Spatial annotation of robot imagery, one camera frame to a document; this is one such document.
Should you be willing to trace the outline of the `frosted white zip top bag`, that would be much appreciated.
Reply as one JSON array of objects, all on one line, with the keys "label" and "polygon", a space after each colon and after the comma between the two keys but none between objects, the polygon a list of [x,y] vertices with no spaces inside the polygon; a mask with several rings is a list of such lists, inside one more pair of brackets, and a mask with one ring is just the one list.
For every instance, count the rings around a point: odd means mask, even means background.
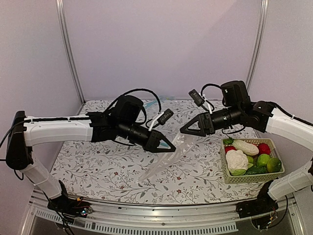
[{"label": "frosted white zip top bag", "polygon": [[172,141],[176,147],[175,152],[161,154],[157,162],[152,163],[149,168],[139,177],[137,183],[145,181],[162,172],[174,163],[179,162],[196,144],[197,137],[188,134],[177,133]]}]

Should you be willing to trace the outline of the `white toy cauliflower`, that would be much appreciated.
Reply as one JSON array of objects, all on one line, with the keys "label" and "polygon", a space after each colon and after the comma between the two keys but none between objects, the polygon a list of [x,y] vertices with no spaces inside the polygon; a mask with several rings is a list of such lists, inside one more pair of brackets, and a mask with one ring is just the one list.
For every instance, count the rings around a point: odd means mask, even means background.
[{"label": "white toy cauliflower", "polygon": [[231,175],[241,176],[246,173],[248,169],[248,159],[242,150],[229,150],[225,157]]}]

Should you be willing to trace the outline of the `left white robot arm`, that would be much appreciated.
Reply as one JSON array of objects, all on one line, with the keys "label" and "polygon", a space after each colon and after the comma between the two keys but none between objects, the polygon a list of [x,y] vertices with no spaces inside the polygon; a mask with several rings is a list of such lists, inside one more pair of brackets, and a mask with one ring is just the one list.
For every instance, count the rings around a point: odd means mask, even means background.
[{"label": "left white robot arm", "polygon": [[30,179],[61,212],[69,212],[73,205],[81,207],[81,200],[69,199],[64,184],[32,155],[32,147],[61,141],[113,141],[121,137],[151,153],[175,152],[175,146],[161,132],[152,126],[143,127],[137,121],[140,112],[145,112],[143,101],[126,94],[103,112],[79,116],[38,118],[18,111],[4,136],[7,140],[5,162]]}]

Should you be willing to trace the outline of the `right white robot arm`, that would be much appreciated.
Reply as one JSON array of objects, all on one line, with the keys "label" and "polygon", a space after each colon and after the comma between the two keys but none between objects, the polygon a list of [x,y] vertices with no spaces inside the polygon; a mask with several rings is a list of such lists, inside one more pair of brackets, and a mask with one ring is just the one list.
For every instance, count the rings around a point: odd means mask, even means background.
[{"label": "right white robot arm", "polygon": [[[240,124],[258,132],[280,136],[307,150],[313,149],[313,125],[291,115],[272,101],[252,102],[244,81],[235,80],[217,86],[222,92],[224,109],[196,115],[180,132],[205,137],[217,130]],[[309,160],[299,169],[273,180],[265,188],[265,194],[253,202],[256,213],[264,213],[276,201],[290,193],[313,184],[313,162]]]}]

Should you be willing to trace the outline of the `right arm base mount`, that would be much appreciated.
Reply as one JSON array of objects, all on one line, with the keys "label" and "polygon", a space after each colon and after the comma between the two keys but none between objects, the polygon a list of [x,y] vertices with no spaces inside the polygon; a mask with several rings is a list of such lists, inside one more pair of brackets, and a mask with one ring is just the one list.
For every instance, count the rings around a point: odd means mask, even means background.
[{"label": "right arm base mount", "polygon": [[257,198],[236,204],[236,212],[240,218],[251,217],[278,209],[276,200],[268,195],[268,189],[273,180],[266,182],[260,189]]}]

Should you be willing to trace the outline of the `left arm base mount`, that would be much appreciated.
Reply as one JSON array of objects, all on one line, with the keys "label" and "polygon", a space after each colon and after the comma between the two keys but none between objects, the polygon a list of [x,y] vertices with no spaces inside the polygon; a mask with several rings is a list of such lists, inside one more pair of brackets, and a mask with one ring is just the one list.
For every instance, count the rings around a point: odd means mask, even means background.
[{"label": "left arm base mount", "polygon": [[72,217],[87,217],[93,212],[91,204],[83,197],[70,199],[65,185],[59,180],[61,195],[55,199],[49,199],[47,208]]}]

